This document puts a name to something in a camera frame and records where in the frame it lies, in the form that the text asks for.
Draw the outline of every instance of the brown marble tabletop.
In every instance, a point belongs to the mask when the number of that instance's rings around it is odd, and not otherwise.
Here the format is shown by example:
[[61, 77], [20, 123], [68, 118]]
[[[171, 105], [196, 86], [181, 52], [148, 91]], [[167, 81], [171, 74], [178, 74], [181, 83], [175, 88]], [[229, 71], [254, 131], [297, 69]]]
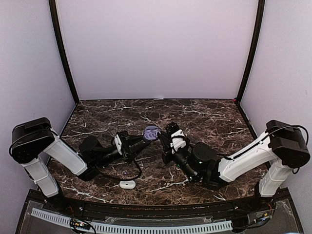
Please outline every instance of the brown marble tabletop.
[[[118, 131], [140, 135], [148, 125], [165, 129], [172, 121], [191, 143], [202, 141], [221, 154], [232, 154], [253, 141], [233, 101], [211, 99], [82, 101], [62, 139], [78, 150], [83, 139], [92, 135], [106, 147]], [[143, 174], [132, 190], [122, 189], [100, 175], [92, 181], [82, 181], [53, 159], [48, 168], [67, 197], [132, 205], [186, 205], [252, 196], [255, 184], [267, 172], [266, 166], [261, 165], [219, 191], [212, 191], [203, 188], [201, 183], [189, 182], [174, 162], [164, 165], [161, 154], [162, 146], [157, 141], [136, 158]], [[135, 165], [128, 165], [122, 159], [102, 171], [122, 178], [137, 174]]]

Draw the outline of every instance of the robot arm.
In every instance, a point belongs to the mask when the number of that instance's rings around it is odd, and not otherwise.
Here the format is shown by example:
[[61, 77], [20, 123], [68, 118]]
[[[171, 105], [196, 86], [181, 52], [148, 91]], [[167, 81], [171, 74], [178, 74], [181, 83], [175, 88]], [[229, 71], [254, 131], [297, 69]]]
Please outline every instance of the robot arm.
[[189, 151], [190, 140], [175, 123], [169, 124], [166, 132], [160, 132], [158, 137], [164, 149], [164, 163], [173, 160], [190, 181], [202, 179], [203, 186], [211, 190], [218, 190], [270, 161], [272, 166], [256, 185], [256, 197], [272, 197], [294, 168], [300, 168], [310, 160], [300, 129], [276, 120], [268, 122], [267, 130], [250, 145], [219, 160], [216, 151], [204, 143], [194, 145]]
[[143, 136], [130, 136], [127, 131], [117, 133], [112, 146], [108, 148], [103, 148], [94, 136], [89, 136], [80, 144], [80, 154], [59, 138], [47, 118], [40, 118], [13, 129], [13, 143], [9, 151], [40, 187], [47, 200], [56, 209], [63, 210], [66, 205], [61, 188], [38, 157], [41, 152], [56, 159], [80, 179], [88, 181], [99, 174], [97, 167], [107, 166], [118, 158], [122, 157], [131, 163], [151, 141], [156, 140], [157, 129], [151, 133], [150, 128], [145, 129]]

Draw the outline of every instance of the black cable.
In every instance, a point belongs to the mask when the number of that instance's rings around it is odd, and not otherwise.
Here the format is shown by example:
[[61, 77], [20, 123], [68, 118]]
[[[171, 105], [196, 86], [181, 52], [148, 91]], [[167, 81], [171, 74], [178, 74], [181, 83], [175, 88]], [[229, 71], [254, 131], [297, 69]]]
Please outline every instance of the black cable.
[[297, 174], [297, 173], [299, 172], [299, 169], [300, 169], [300, 167], [297, 168], [297, 171], [296, 171], [296, 172], [295, 172], [294, 169], [293, 169], [292, 173], [293, 173], [294, 175]]
[[230, 154], [220, 154], [220, 153], [217, 153], [216, 155], [223, 156], [223, 157], [231, 156]]
[[47, 201], [47, 203], [49, 203], [50, 207], [51, 207], [53, 210], [55, 210], [57, 213], [59, 213], [59, 214], [61, 214], [61, 215], [64, 215], [64, 216], [67, 216], [67, 217], [70, 217], [70, 218], [77, 219], [77, 220], [79, 220], [79, 221], [81, 221], [81, 222], [83, 222], [83, 223], [86, 223], [87, 226], [89, 226], [90, 228], [93, 229], [94, 234], [97, 234], [96, 229], [95, 229], [88, 221], [86, 221], [86, 220], [84, 220], [84, 219], [82, 219], [82, 218], [77, 218], [77, 217], [74, 217], [74, 216], [72, 216], [72, 215], [69, 215], [69, 214], [65, 214], [65, 213], [63, 213], [63, 212], [60, 212], [60, 211], [58, 211], [57, 209], [55, 209], [55, 208], [53, 207], [53, 205], [52, 205], [48, 200], [46, 200], [46, 201]]
[[[274, 201], [274, 209], [273, 209], [272, 215], [265, 216], [265, 217], [259, 217], [259, 218], [255, 219], [253, 222], [250, 222], [247, 225], [244, 225], [244, 226], [241, 226], [241, 227], [233, 227], [233, 229], [253, 229], [253, 228], [260, 228], [260, 227], [266, 225], [273, 218], [273, 215], [274, 215], [275, 210], [276, 210], [276, 200], [275, 200], [275, 197], [273, 198], [273, 201]], [[258, 225], [258, 226], [250, 227], [253, 224], [257, 224], [259, 222], [264, 222], [264, 223], [262, 223], [261, 225]]]
[[133, 178], [130, 178], [130, 179], [121, 179], [121, 178], [116, 178], [116, 177], [113, 177], [111, 175], [107, 175], [103, 172], [101, 172], [97, 167], [93, 167], [91, 165], [88, 164], [88, 167], [90, 167], [91, 169], [95, 170], [96, 172], [98, 172], [100, 175], [102, 175], [103, 177], [106, 177], [108, 179], [112, 179], [112, 180], [116, 180], [116, 181], [131, 181], [131, 180], [135, 180], [137, 178], [139, 178], [141, 175], [142, 175], [142, 170], [140, 168], [140, 166], [138, 165], [137, 161], [135, 159], [133, 159], [133, 163], [135, 164], [135, 166], [137, 167], [137, 169], [139, 170], [139, 173], [137, 174], [137, 176], [133, 177]]
[[116, 145], [114, 144], [114, 142], [115, 142], [115, 137], [113, 137], [113, 138], [111, 139], [111, 145], [114, 146], [114, 147], [116, 147]]
[[281, 128], [279, 128], [279, 129], [276, 129], [276, 130], [274, 130], [273, 132], [267, 134], [267, 135], [266, 135], [265, 137], [263, 137], [260, 141], [258, 141], [257, 143], [255, 143], [254, 145], [252, 145], [251, 147], [249, 147], [247, 150], [245, 150], [245, 151], [239, 153], [238, 155], [234, 156], [233, 158], [227, 157], [227, 156], [225, 156], [224, 158], [225, 158], [226, 160], [237, 159], [237, 158], [241, 157], [244, 153], [248, 152], [249, 150], [251, 150], [252, 148], [254, 148], [255, 146], [257, 146], [258, 144], [260, 144], [260, 143], [261, 143], [262, 141], [264, 141], [266, 138], [268, 138], [269, 136], [273, 135], [274, 133], [276, 133], [276, 132], [278, 132], [278, 131], [280, 131], [280, 130], [286, 129], [286, 128], [295, 128], [295, 127], [301, 128], [301, 129], [303, 129], [303, 130], [306, 132], [306, 135], [307, 135], [306, 145], [308, 145], [308, 143], [309, 143], [309, 133], [308, 133], [308, 130], [307, 130], [305, 127], [301, 126], [301, 125], [289, 125], [289, 126], [285, 126], [285, 127], [281, 127]]

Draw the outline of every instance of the wire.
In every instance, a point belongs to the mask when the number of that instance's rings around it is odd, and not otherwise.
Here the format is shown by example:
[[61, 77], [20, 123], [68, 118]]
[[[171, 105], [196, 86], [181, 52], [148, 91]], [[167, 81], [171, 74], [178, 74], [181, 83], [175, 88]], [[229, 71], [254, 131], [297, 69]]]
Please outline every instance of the wire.
[[[64, 142], [68, 147], [70, 147], [73, 151], [76, 152], [76, 150], [73, 149], [69, 144], [67, 144], [65, 141], [63, 141], [63, 142]], [[138, 174], [137, 174], [135, 177], [130, 178], [130, 179], [122, 179], [122, 178], [113, 177], [113, 176], [111, 176], [111, 175], [107, 175], [107, 174], [101, 172], [97, 167], [94, 167], [94, 166], [92, 166], [92, 165], [90, 165], [90, 164], [87, 164], [87, 166], [88, 166], [89, 168], [95, 170], [97, 173], [99, 173], [99, 174], [102, 175], [103, 177], [106, 177], [106, 178], [108, 178], [108, 179], [112, 179], [112, 180], [116, 180], [116, 181], [119, 181], [119, 182], [120, 182], [120, 181], [131, 181], [131, 180], [135, 180], [135, 179], [139, 178], [139, 177], [142, 175], [142, 170], [141, 170], [140, 166], [138, 165], [138, 163], [136, 162], [135, 159], [133, 159], [133, 163], [135, 164], [135, 166], [137, 167], [137, 169], [138, 169], [139, 172], [138, 172]]]
[[90, 167], [91, 169], [95, 170], [96, 172], [98, 172], [100, 175], [102, 175], [103, 177], [106, 177], [108, 179], [113, 179], [113, 180], [116, 180], [116, 181], [131, 181], [131, 180], [135, 180], [137, 178], [139, 178], [141, 175], [142, 175], [142, 170], [140, 168], [140, 166], [138, 165], [137, 161], [135, 159], [133, 159], [133, 163], [135, 164], [135, 166], [137, 167], [137, 169], [139, 170], [139, 173], [133, 177], [133, 178], [130, 178], [130, 179], [122, 179], [122, 178], [116, 178], [116, 177], [113, 177], [111, 175], [107, 175], [103, 172], [101, 172], [97, 167], [93, 167], [91, 165], [88, 164], [88, 167]]
[[57, 209], [55, 209], [55, 208], [53, 207], [53, 205], [52, 205], [48, 200], [46, 200], [46, 201], [47, 201], [47, 203], [49, 203], [50, 207], [51, 207], [53, 210], [55, 210], [57, 213], [59, 213], [59, 214], [61, 214], [61, 215], [64, 215], [64, 216], [67, 216], [67, 217], [70, 217], [70, 218], [77, 219], [77, 220], [79, 220], [79, 221], [81, 221], [81, 222], [83, 222], [83, 223], [86, 223], [87, 226], [89, 226], [90, 228], [93, 229], [94, 234], [97, 234], [96, 229], [95, 229], [88, 221], [86, 221], [86, 220], [84, 220], [84, 219], [82, 219], [82, 218], [74, 217], [74, 215], [73, 215], [73, 214], [74, 214], [74, 210], [73, 210], [73, 208], [72, 208], [71, 206], [69, 206], [69, 208], [71, 209], [72, 215], [68, 215], [68, 214], [65, 214], [65, 213], [63, 213], [63, 212], [58, 211]]
[[[245, 225], [245, 226], [241, 226], [241, 227], [234, 227], [233, 226], [233, 229], [253, 229], [253, 228], [259, 228], [259, 227], [262, 227], [264, 225], [266, 225], [272, 218], [273, 218], [273, 215], [275, 213], [275, 210], [276, 210], [276, 201], [275, 201], [275, 197], [273, 198], [273, 202], [274, 202], [274, 209], [272, 208], [272, 206], [268, 203], [268, 206], [270, 208], [270, 211], [269, 211], [269, 214], [265, 213], [264, 215], [262, 215], [261, 217], [255, 219], [253, 222], [250, 222], [249, 224]], [[260, 223], [260, 222], [264, 222], [262, 223], [261, 225], [258, 225], [258, 226], [254, 226], [254, 227], [251, 227], [251, 225], [253, 224], [257, 224], [257, 223]]]
[[300, 167], [297, 168], [297, 171], [295, 172], [294, 170], [292, 171], [292, 173], [295, 175], [299, 172]]
[[220, 154], [220, 153], [217, 153], [216, 155], [218, 155], [218, 156], [223, 156], [223, 157], [231, 156], [231, 155], [229, 155], [229, 154]]
[[116, 145], [114, 144], [114, 142], [115, 142], [115, 137], [113, 137], [113, 138], [111, 139], [111, 145], [114, 146], [114, 147], [116, 147]]
[[268, 138], [269, 136], [273, 135], [274, 133], [276, 133], [276, 132], [278, 132], [278, 131], [280, 131], [280, 130], [286, 129], [286, 128], [295, 128], [295, 127], [301, 128], [301, 129], [303, 129], [303, 130], [306, 132], [306, 135], [307, 135], [306, 145], [307, 145], [307, 144], [309, 143], [309, 133], [308, 133], [308, 130], [307, 130], [305, 127], [301, 126], [301, 125], [289, 125], [289, 126], [285, 126], [285, 127], [281, 127], [281, 128], [279, 128], [279, 129], [276, 129], [276, 130], [274, 130], [273, 132], [267, 134], [267, 135], [266, 135], [265, 137], [263, 137], [260, 141], [258, 141], [257, 143], [255, 143], [254, 145], [252, 145], [251, 147], [249, 147], [247, 150], [245, 150], [245, 151], [239, 153], [238, 155], [234, 156], [233, 158], [227, 157], [227, 156], [225, 156], [224, 158], [225, 158], [226, 160], [237, 159], [237, 158], [241, 157], [244, 153], [248, 152], [249, 150], [251, 150], [251, 149], [254, 148], [255, 146], [259, 145], [261, 142], [263, 142], [266, 138]]

